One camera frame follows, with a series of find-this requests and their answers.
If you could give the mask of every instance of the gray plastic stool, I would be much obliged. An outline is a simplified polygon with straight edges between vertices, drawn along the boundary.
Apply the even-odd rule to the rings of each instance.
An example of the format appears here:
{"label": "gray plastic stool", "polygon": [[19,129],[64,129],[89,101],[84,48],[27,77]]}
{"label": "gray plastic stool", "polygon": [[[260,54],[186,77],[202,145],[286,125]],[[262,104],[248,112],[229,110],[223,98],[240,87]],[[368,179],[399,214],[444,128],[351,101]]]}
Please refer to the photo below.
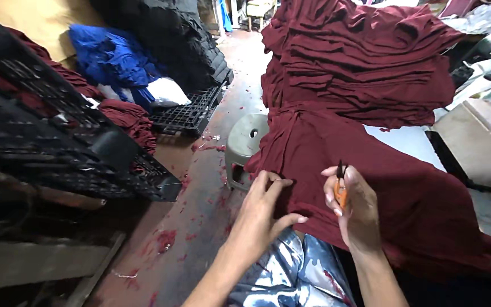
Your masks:
{"label": "gray plastic stool", "polygon": [[244,166],[251,156],[259,151],[261,138],[269,132],[268,117],[264,114],[248,114],[239,119],[226,141],[225,165],[229,188],[248,191],[249,185],[234,181],[232,164]]}

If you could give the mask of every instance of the maroon fabric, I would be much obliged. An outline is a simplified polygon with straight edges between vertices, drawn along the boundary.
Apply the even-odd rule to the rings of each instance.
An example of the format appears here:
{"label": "maroon fabric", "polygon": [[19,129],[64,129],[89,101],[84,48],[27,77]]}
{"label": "maroon fabric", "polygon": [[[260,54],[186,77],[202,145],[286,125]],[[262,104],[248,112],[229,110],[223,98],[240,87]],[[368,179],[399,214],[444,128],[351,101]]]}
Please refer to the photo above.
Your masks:
{"label": "maroon fabric", "polygon": [[130,102],[106,99],[101,102],[98,109],[149,154],[154,154],[157,138],[151,131],[153,122],[147,117],[144,108]]}
{"label": "maroon fabric", "polygon": [[71,83],[72,86],[75,87],[75,90],[77,90],[79,93],[85,95],[86,97],[98,99],[104,98],[101,92],[95,86],[88,84],[85,78],[83,78],[79,73],[74,72],[73,70],[69,70],[66,67],[62,66],[60,63],[51,60],[49,52],[43,46],[37,45],[24,33],[18,30],[9,27],[7,28],[7,30],[9,30],[10,33],[14,34],[18,39],[20,39],[26,46],[30,47],[31,50],[33,50],[33,52],[35,52],[35,54],[37,54],[43,60],[43,62],[52,67],[52,69],[54,69],[58,74],[64,77],[65,80]]}
{"label": "maroon fabric", "polygon": [[14,86],[2,76],[0,76],[0,89],[12,97],[22,100],[27,107],[43,117],[54,117],[59,113],[51,105],[44,103],[38,95]]}
{"label": "maroon fabric", "polygon": [[454,92],[437,52],[460,37],[425,7],[283,0],[263,30],[265,51],[274,53],[261,77],[270,131],[245,166],[295,180],[276,217],[303,213],[310,219],[297,230],[346,248],[320,175],[342,159],[377,193],[393,266],[430,277],[491,271],[491,237],[479,231],[465,186],[362,126],[433,123],[433,108],[451,103]]}

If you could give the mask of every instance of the black garment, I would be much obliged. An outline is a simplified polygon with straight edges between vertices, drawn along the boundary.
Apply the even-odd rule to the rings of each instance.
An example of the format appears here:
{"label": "black garment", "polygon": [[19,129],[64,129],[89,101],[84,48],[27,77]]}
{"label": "black garment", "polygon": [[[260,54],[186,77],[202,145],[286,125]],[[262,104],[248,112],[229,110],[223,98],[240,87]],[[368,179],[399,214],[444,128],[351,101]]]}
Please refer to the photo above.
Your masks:
{"label": "black garment", "polygon": [[184,91],[220,84],[224,55],[198,15],[195,0],[90,0],[112,27],[131,31]]}

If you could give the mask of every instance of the concrete floor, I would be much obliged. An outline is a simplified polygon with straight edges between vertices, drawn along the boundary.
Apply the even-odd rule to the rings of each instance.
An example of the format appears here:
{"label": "concrete floor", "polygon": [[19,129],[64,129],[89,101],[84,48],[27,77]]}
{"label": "concrete floor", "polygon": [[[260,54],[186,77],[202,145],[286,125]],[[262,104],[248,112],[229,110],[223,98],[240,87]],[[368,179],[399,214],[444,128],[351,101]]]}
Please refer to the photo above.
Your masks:
{"label": "concrete floor", "polygon": [[[223,152],[193,152],[191,147],[224,145],[240,117],[268,113],[261,101],[260,76],[271,55],[263,53],[261,34],[257,32],[234,31],[220,49],[235,77],[203,134],[220,135],[220,140],[179,136],[158,139],[155,157],[188,182],[187,187],[175,203],[150,204],[87,306],[179,306],[225,241],[245,193],[225,187]],[[168,243],[167,251],[159,254]]]}

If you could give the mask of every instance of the orange scissors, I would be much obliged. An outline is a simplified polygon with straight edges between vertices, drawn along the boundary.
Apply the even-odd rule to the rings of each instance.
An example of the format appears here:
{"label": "orange scissors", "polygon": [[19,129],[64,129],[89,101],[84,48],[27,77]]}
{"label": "orange scissors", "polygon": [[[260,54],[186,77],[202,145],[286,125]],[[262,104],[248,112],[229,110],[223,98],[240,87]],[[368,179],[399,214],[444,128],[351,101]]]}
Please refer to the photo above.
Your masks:
{"label": "orange scissors", "polygon": [[334,185],[334,199],[337,201],[338,205],[344,210],[346,208],[346,196],[348,192],[346,191],[346,187],[344,185],[340,185],[340,179],[344,182],[344,173],[346,173],[346,169],[348,165],[342,166],[342,160],[338,162],[337,168],[337,184]]}

